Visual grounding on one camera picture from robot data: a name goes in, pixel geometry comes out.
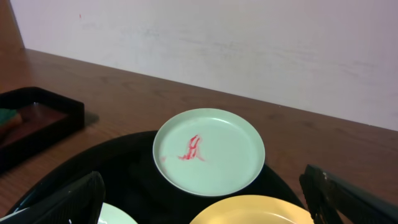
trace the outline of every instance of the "red food stain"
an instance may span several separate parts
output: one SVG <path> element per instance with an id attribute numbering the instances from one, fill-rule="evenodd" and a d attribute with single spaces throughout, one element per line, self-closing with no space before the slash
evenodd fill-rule
<path id="1" fill-rule="evenodd" d="M 200 142 L 201 138 L 199 135 L 195 135 L 191 140 L 189 140 L 188 143 L 188 153 L 186 153 L 184 156 L 179 156 L 178 158 L 181 159 L 182 161 L 184 160 L 189 160 L 189 159 L 194 159 L 197 157 L 201 161 L 204 161 L 204 158 L 201 157 L 200 152 L 199 152 L 199 146 L 198 143 Z"/>

